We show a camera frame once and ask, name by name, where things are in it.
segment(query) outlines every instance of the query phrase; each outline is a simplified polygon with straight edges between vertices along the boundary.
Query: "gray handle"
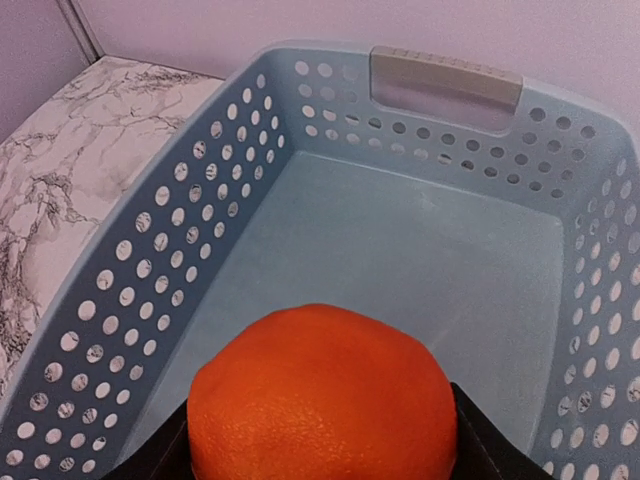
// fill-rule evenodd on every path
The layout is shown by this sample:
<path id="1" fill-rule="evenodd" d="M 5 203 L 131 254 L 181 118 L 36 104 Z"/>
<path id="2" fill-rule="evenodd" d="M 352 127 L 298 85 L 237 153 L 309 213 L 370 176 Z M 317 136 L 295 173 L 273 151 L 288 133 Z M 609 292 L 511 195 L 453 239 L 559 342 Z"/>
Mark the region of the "gray handle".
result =
<path id="1" fill-rule="evenodd" d="M 515 73 L 391 47 L 378 46 L 372 50 L 371 75 L 447 88 L 514 110 L 522 93 L 522 77 Z"/>

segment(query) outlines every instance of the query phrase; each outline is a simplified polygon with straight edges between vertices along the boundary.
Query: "blue plastic basket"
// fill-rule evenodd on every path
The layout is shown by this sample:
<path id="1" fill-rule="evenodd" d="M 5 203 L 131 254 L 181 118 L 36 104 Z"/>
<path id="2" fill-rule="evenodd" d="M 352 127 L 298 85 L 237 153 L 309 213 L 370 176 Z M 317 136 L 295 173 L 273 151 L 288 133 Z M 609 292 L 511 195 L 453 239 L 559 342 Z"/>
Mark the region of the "blue plastic basket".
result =
<path id="1" fill-rule="evenodd" d="M 509 126 L 382 106 L 378 76 L 488 100 Z M 271 48 L 82 253 L 5 399 L 0 479 L 99 478 L 246 325 L 307 302 L 420 339 L 559 478 L 635 478 L 639 173 L 627 130 L 568 92 L 413 52 Z"/>

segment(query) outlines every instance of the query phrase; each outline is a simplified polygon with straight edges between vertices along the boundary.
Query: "wall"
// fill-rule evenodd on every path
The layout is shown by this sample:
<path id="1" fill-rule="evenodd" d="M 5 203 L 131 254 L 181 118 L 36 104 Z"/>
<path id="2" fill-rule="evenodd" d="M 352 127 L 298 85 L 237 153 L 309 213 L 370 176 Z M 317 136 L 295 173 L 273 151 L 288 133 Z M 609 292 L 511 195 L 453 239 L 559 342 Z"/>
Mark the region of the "wall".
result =
<path id="1" fill-rule="evenodd" d="M 108 54 L 228 75 L 288 38 L 452 55 L 570 88 L 640 133 L 640 2 L 584 0 L 78 0 Z"/>
<path id="2" fill-rule="evenodd" d="M 0 142 L 88 62 L 55 0 L 2 0 Z"/>

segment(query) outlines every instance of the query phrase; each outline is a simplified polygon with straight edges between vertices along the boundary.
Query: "white marble table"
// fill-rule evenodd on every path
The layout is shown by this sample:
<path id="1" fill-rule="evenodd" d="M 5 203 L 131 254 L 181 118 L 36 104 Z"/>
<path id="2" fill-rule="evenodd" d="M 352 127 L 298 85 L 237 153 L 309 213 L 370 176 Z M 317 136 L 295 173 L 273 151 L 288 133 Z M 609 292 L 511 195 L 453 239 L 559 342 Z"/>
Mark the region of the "white marble table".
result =
<path id="1" fill-rule="evenodd" d="M 105 57 L 0 144 L 0 397 L 79 252 L 221 83 Z"/>

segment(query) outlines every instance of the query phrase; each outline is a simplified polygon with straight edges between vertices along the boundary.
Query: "orange object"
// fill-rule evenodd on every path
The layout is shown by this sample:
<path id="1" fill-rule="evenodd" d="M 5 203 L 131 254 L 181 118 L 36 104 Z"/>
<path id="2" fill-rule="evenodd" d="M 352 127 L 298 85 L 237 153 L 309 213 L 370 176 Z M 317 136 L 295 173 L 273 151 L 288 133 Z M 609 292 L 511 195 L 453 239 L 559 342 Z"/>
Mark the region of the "orange object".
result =
<path id="1" fill-rule="evenodd" d="M 249 326 L 187 401 L 198 480 L 446 480 L 449 382 L 417 340 L 325 305 Z"/>

